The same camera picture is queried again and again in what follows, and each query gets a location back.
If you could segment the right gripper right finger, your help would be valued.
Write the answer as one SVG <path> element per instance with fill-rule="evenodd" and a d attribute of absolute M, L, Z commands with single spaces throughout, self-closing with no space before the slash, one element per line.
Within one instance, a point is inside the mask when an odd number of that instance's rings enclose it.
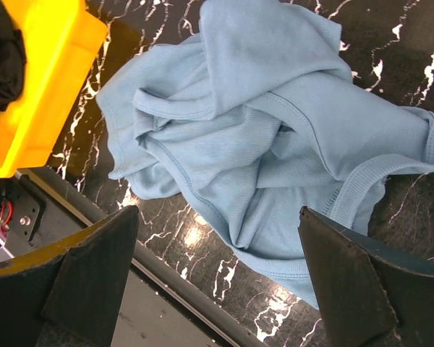
<path fill-rule="evenodd" d="M 331 346 L 434 346 L 434 262 L 308 207 L 299 235 Z"/>

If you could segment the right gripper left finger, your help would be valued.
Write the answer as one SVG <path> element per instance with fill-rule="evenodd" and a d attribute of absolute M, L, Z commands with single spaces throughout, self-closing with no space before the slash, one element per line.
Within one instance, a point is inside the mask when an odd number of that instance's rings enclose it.
<path fill-rule="evenodd" d="M 138 209 L 128 206 L 0 262 L 0 346 L 36 346 L 47 330 L 85 346 L 110 346 L 138 226 Z"/>

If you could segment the blue tank top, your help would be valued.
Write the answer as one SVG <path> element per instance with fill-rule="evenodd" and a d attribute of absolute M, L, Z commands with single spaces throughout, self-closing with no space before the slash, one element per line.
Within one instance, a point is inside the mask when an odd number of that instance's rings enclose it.
<path fill-rule="evenodd" d="M 309 305 L 304 206 L 366 234 L 390 175 L 434 172 L 434 113 L 353 83 L 341 26 L 280 1 L 205 1 L 100 90 L 113 180 L 182 194 L 235 255 Z"/>

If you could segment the black cloth in bin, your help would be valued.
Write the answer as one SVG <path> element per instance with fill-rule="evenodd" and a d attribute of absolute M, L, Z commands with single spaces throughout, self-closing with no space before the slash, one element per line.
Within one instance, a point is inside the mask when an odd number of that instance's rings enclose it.
<path fill-rule="evenodd" d="M 26 62 L 22 32 L 0 1 L 0 111 L 21 95 Z"/>

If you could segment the yellow plastic bin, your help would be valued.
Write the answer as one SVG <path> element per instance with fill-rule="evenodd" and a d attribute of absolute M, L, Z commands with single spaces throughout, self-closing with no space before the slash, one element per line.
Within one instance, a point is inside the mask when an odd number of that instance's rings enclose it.
<path fill-rule="evenodd" d="M 44 166 L 102 46 L 107 26 L 85 1 L 5 1 L 27 63 L 20 97 L 0 112 L 0 178 Z"/>

